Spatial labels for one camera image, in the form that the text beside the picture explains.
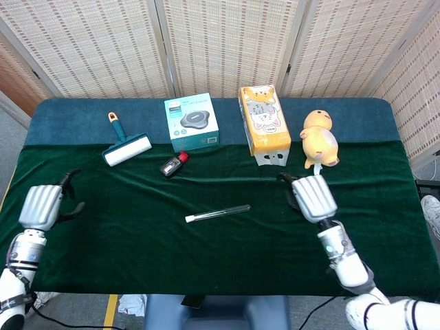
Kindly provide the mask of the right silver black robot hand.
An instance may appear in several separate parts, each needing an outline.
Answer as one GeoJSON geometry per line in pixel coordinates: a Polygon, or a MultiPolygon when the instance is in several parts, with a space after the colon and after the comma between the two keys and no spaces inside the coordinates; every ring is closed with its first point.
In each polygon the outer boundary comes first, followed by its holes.
{"type": "Polygon", "coordinates": [[[285,192],[288,205],[308,222],[319,223],[336,215],[338,207],[322,175],[294,177],[279,173],[276,179],[288,185],[285,192]]]}

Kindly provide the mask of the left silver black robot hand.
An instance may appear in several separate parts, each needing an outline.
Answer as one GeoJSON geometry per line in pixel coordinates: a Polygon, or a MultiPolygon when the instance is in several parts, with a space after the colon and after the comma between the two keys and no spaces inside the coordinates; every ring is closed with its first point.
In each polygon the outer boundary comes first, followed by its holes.
{"type": "Polygon", "coordinates": [[[63,198],[75,197],[72,178],[79,172],[80,169],[75,168],[55,184],[32,186],[29,189],[19,216],[19,223],[25,230],[47,232],[57,223],[75,219],[83,211],[85,202],[80,202],[70,213],[59,213],[63,198]]]}

